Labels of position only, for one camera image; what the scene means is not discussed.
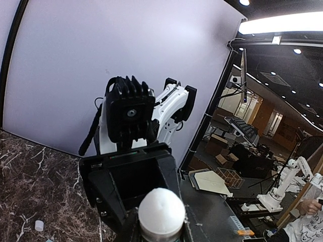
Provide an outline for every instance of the wire basket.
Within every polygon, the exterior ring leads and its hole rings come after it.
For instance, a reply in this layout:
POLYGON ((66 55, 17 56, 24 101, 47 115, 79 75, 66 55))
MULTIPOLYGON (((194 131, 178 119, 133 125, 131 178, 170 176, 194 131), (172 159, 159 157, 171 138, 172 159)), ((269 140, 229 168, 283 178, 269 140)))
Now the wire basket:
POLYGON ((218 167, 216 169, 216 174, 218 174, 226 182, 226 186, 228 188, 232 189, 240 189, 245 181, 235 170, 218 167))

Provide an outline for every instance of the small white cup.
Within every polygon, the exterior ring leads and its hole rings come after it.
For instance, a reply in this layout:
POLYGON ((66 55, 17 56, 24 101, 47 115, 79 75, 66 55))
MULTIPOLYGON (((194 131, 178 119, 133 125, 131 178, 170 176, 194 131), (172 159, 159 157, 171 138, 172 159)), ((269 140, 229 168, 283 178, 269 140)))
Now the small white cup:
POLYGON ((44 231, 44 222, 41 220, 36 220, 35 222, 35 229, 39 232, 43 232, 44 231))

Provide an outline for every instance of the doorway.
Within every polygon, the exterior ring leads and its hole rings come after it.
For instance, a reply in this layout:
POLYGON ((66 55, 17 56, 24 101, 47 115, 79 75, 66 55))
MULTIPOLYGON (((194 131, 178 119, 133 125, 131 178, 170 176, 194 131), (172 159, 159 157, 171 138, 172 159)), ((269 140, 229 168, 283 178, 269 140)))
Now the doorway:
POLYGON ((272 138, 275 135, 282 118, 283 115, 274 110, 269 118, 266 128, 263 131, 263 134, 272 138))

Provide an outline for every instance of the black pole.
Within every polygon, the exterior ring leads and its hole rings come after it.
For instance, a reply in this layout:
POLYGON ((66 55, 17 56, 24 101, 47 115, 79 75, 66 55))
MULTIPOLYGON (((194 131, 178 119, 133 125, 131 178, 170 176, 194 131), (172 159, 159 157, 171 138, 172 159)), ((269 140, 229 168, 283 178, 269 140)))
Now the black pole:
POLYGON ((14 49, 18 29, 26 10, 28 0, 20 0, 17 7, 14 19, 11 24, 7 43, 5 47, 4 57, 2 59, 1 71, 0 71, 0 129, 3 127, 4 122, 4 105, 5 105, 5 92, 8 78, 9 65, 11 61, 12 51, 14 49))
POLYGON ((282 175, 282 172, 284 170, 284 168, 287 166, 288 164, 288 161, 292 158, 292 155, 294 154, 294 151, 295 149, 298 147, 298 144, 300 142, 297 142, 296 145, 294 146, 294 149, 293 151, 290 153, 289 157, 287 158, 285 164, 283 165, 282 169, 280 170, 280 172, 278 173, 276 179, 273 181, 273 183, 270 185, 270 187, 268 188, 268 191, 269 192, 273 187, 275 187, 276 185, 279 185, 279 180, 281 179, 281 175, 282 175))
POLYGON ((184 156, 184 159, 180 165, 180 170, 187 169, 191 159, 193 158, 194 153, 196 152, 196 149, 197 149, 200 141, 203 138, 204 133, 206 132, 206 129, 211 121, 211 117, 212 117, 215 109, 218 107, 218 104, 220 102, 220 97, 221 97, 222 92, 225 89, 227 81, 230 77, 231 69, 232 69, 236 55, 238 55, 237 51, 231 51, 228 58, 227 58, 225 67, 222 71, 222 74, 221 74, 221 77, 219 80, 219 83, 213 93, 211 102, 209 103, 209 105, 206 109, 204 117, 197 129, 197 132, 195 133, 195 136, 189 146, 189 149, 184 156))

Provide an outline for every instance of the hand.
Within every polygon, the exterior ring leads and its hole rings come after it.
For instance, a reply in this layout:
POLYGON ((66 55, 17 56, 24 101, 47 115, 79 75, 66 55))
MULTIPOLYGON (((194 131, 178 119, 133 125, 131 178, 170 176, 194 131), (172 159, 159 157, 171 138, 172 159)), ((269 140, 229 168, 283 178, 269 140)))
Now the hand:
POLYGON ((300 205, 301 210, 308 215, 314 215, 322 209, 322 205, 316 199, 305 199, 300 205))

